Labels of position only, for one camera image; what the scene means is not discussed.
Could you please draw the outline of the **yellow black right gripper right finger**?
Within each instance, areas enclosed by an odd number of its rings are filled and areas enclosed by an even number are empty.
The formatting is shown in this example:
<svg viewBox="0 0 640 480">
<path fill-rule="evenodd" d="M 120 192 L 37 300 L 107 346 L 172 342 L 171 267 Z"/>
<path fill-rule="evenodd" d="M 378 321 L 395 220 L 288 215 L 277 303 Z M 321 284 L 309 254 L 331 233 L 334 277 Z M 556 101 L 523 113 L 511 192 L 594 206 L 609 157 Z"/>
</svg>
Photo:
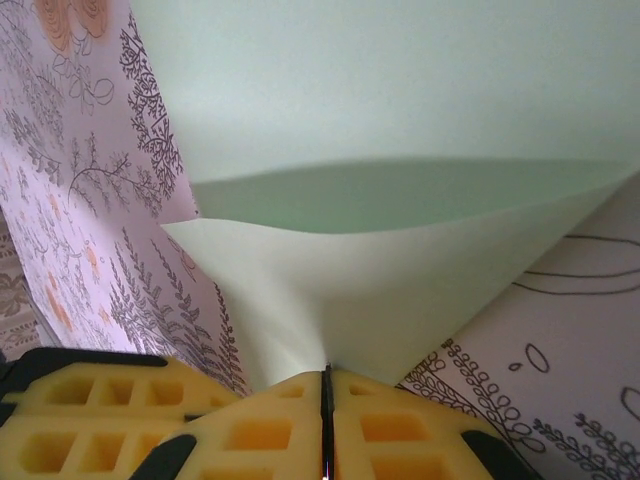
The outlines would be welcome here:
<svg viewBox="0 0 640 480">
<path fill-rule="evenodd" d="M 486 421 L 326 368 L 326 480 L 531 480 Z"/>
</svg>

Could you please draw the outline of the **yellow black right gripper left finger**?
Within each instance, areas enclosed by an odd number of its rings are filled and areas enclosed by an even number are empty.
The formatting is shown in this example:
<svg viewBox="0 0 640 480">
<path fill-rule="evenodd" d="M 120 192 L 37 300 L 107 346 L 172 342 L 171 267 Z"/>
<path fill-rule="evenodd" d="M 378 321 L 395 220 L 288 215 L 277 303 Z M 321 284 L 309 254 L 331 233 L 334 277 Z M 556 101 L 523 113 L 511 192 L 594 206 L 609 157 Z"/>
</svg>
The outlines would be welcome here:
<svg viewBox="0 0 640 480">
<path fill-rule="evenodd" d="M 142 480 L 322 480 L 321 373 L 306 372 L 185 423 Z"/>
</svg>

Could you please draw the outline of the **light green paper sheet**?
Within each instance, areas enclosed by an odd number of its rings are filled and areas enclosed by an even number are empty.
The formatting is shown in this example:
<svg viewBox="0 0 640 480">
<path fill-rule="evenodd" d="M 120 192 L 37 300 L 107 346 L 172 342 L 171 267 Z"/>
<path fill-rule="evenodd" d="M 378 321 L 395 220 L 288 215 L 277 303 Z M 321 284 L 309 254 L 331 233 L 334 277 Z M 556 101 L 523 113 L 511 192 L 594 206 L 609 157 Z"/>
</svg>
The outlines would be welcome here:
<svg viewBox="0 0 640 480">
<path fill-rule="evenodd" d="M 249 384 L 396 383 L 640 171 L 640 0 L 130 0 Z"/>
</svg>

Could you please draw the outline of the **floral patterned table cover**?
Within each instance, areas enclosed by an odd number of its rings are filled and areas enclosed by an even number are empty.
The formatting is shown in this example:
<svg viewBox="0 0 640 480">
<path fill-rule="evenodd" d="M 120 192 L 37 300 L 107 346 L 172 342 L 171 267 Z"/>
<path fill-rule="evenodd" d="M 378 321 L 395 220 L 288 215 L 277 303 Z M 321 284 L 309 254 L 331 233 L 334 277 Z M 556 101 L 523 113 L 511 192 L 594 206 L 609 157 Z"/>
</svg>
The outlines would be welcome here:
<svg viewBox="0 0 640 480">
<path fill-rule="evenodd" d="M 166 231 L 199 210 L 130 0 L 0 0 L 0 210 L 64 345 L 262 390 Z M 640 171 L 388 384 L 490 421 L 536 480 L 640 480 Z"/>
</svg>

